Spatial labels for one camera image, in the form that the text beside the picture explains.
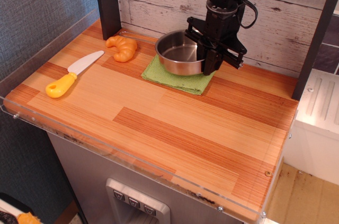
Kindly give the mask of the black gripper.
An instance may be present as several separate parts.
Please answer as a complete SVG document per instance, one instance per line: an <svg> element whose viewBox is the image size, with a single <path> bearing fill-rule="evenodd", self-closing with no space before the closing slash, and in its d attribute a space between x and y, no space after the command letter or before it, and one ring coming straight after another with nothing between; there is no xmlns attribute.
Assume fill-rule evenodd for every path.
<svg viewBox="0 0 339 224"><path fill-rule="evenodd" d="M222 19L220 14L208 10L205 20L189 17L185 35L197 43L197 61L204 60L203 74L211 75L223 62L239 69L247 49L239 41L237 33L245 8Z"/></svg>

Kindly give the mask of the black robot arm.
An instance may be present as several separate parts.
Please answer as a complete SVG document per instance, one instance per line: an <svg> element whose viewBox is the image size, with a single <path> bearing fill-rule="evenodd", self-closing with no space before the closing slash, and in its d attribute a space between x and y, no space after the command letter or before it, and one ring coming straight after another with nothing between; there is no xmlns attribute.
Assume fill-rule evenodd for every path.
<svg viewBox="0 0 339 224"><path fill-rule="evenodd" d="M245 7L255 14L257 8L248 0L207 0L205 20L188 18L185 35L197 43L197 59L202 60L202 72L205 76L218 70L223 62L239 69L243 65L243 56L247 53L239 41L240 28L249 29L253 23L243 25Z"/></svg>

